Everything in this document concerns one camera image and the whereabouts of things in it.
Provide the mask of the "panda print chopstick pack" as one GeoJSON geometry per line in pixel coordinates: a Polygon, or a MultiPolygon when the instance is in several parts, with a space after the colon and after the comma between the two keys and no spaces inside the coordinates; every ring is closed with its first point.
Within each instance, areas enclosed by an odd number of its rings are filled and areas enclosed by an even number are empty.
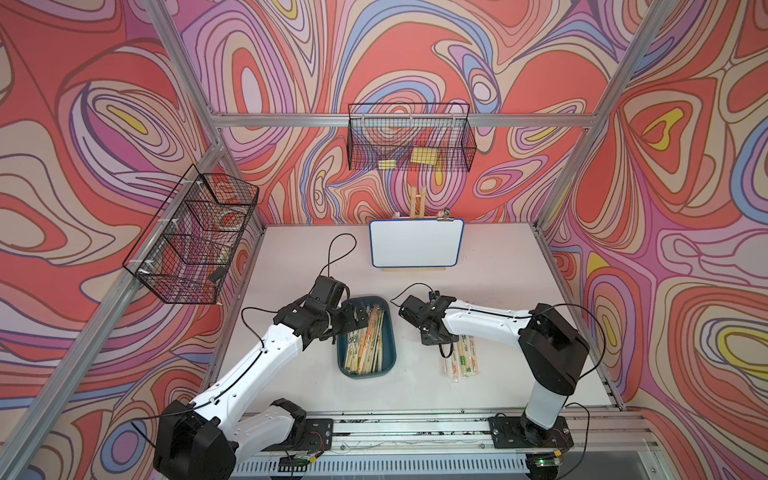
{"type": "Polygon", "coordinates": [[[468,350],[468,344],[467,344],[468,336],[463,335],[462,339],[464,340],[465,348],[466,348],[466,353],[467,353],[467,366],[468,366],[468,376],[467,377],[471,377],[473,375],[472,375],[472,372],[471,372],[471,364],[470,364],[469,350],[468,350]]]}

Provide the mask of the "red print chopstick pack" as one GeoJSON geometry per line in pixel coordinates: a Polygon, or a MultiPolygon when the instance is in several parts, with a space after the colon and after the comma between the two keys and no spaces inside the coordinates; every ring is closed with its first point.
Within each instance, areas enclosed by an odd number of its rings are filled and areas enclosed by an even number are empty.
{"type": "Polygon", "coordinates": [[[475,337],[468,336],[467,344],[468,344],[468,350],[469,350],[471,372],[472,372],[472,375],[476,375],[479,370],[479,365],[478,365],[475,337]]]}

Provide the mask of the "green label chopstick pack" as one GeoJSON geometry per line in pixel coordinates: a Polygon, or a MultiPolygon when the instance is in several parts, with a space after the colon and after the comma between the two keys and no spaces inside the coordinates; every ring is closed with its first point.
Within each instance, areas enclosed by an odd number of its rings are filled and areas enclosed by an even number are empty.
{"type": "Polygon", "coordinates": [[[466,353],[465,343],[462,338],[460,338],[459,341],[456,343],[456,349],[457,349],[457,355],[458,355],[458,366],[459,366],[460,375],[463,378],[466,378],[468,376],[467,353],[466,353]]]}

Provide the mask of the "teal storage box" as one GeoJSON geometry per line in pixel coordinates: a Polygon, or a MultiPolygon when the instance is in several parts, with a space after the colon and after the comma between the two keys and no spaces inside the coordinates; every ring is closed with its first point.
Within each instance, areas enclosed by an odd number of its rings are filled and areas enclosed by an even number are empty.
{"type": "Polygon", "coordinates": [[[378,296],[353,298],[351,303],[367,325],[337,340],[337,366],[352,379],[386,375],[397,360],[389,303],[378,296]]]}

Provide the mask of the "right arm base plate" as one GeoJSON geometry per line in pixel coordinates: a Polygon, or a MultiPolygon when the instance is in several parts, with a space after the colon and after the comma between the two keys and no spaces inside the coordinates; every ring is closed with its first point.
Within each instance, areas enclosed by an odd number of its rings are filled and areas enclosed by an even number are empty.
{"type": "Polygon", "coordinates": [[[558,416],[552,428],[544,429],[525,415],[498,413],[488,418],[490,435],[496,449],[570,450],[574,441],[566,419],[558,416]]]}

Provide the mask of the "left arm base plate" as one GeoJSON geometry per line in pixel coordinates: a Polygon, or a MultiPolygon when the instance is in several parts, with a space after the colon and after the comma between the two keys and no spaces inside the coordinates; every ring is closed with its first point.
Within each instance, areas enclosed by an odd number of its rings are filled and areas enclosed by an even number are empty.
{"type": "Polygon", "coordinates": [[[293,427],[285,441],[270,445],[265,451],[325,452],[332,447],[333,432],[331,418],[309,418],[293,427]]]}

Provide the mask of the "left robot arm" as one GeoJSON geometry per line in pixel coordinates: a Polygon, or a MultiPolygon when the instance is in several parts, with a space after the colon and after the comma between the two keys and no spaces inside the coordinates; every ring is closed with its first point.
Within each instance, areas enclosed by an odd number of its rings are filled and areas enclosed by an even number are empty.
{"type": "Polygon", "coordinates": [[[262,413],[246,410],[264,388],[315,340],[334,339],[365,327],[346,284],[320,275],[310,291],[273,314],[256,345],[191,402],[174,401],[158,417],[153,467],[167,479],[227,479],[236,466],[274,448],[285,453],[324,450],[308,429],[307,413],[285,398],[262,413]]]}

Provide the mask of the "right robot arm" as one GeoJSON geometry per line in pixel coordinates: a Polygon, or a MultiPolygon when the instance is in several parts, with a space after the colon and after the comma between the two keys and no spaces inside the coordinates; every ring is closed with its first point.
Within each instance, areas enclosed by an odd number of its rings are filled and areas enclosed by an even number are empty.
{"type": "Polygon", "coordinates": [[[555,305],[504,310],[432,293],[427,301],[408,296],[398,314],[419,330],[424,345],[442,347],[473,336],[517,348],[535,379],[520,425],[536,432],[553,429],[590,353],[589,342],[555,305]]]}

